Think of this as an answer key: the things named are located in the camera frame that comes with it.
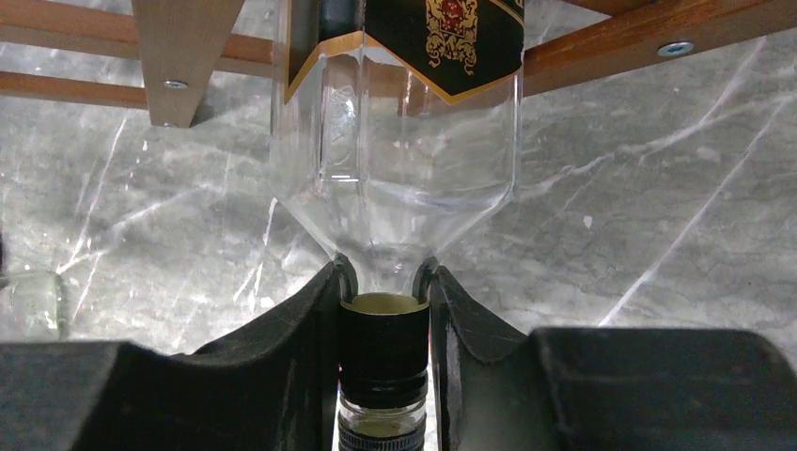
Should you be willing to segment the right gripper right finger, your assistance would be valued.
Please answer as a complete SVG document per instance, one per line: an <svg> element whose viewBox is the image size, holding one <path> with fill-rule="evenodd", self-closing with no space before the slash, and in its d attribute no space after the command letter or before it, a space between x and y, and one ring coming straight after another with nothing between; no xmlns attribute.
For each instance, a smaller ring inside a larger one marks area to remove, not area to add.
<svg viewBox="0 0 797 451"><path fill-rule="evenodd" d="M792 450L796 375L733 329L523 334L444 266L419 267L443 450Z"/></svg>

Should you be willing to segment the brown wooden wine rack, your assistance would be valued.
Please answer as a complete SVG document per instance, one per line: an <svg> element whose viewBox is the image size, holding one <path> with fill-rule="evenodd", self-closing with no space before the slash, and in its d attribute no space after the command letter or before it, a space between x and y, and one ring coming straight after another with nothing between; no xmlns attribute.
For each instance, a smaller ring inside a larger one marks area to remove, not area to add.
<svg viewBox="0 0 797 451"><path fill-rule="evenodd" d="M792 1L585 1L604 20L524 47L521 1L281 1L271 39L233 32L239 1L136 1L116 14L54 1L5 1L1 39L136 60L139 87L3 72L5 96L148 111L188 127L215 71L271 77L291 95L323 57L332 83L369 78L410 115L495 106L517 79L525 96L605 78L796 24Z"/></svg>

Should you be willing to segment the clear tall glass bottle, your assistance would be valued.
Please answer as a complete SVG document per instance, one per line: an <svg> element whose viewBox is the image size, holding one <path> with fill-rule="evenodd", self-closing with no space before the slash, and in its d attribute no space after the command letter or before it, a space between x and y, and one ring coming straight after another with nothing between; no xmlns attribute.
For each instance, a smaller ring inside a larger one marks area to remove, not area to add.
<svg viewBox="0 0 797 451"><path fill-rule="evenodd" d="M68 336L67 295L51 271L1 277L1 341L58 341Z"/></svg>

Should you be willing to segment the clear square labelled liquor bottle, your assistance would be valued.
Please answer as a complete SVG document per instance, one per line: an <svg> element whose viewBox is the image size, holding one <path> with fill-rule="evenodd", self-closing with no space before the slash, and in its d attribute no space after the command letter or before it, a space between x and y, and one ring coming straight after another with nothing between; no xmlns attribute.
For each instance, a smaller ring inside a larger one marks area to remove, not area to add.
<svg viewBox="0 0 797 451"><path fill-rule="evenodd" d="M420 450L437 253L516 182L521 1L280 1L277 198L347 260L338 308L343 450Z"/></svg>

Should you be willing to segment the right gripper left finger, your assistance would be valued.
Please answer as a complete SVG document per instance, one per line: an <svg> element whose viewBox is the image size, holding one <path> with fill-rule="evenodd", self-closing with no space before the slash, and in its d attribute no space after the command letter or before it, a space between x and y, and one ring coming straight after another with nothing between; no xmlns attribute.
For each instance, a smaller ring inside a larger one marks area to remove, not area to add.
<svg viewBox="0 0 797 451"><path fill-rule="evenodd" d="M5 343L5 450L328 450L344 256L191 354L129 341Z"/></svg>

